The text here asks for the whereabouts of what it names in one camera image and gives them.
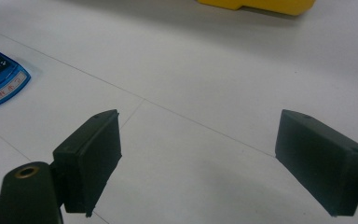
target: yellow object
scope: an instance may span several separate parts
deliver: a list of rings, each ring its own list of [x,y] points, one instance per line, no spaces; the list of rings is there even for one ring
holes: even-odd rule
[[[268,11],[297,16],[312,8],[315,0],[198,0],[202,4],[232,10],[256,7]]]

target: white tabletop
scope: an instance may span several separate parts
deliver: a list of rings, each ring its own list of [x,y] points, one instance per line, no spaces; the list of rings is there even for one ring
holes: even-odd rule
[[[0,181],[90,116],[123,159],[95,216],[65,223],[358,223],[274,158],[281,111],[358,142],[358,2],[300,17],[194,0],[0,0],[0,51],[33,77],[0,105]]]

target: white surface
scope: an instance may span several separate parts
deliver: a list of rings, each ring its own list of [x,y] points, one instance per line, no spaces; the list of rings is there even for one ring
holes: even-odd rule
[[[3,149],[50,162],[91,115],[120,113],[124,158],[96,209],[109,223],[358,223],[329,217],[271,157],[284,108],[358,142],[357,1],[291,18],[193,0],[0,0],[0,50],[33,77],[0,105]],[[1,158],[0,175],[22,162]]]

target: yellow plastic case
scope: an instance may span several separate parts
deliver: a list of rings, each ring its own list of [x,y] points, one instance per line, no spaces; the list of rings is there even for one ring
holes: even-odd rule
[[[315,0],[198,0],[202,4],[232,10],[255,7],[268,11],[297,16],[312,8]]]

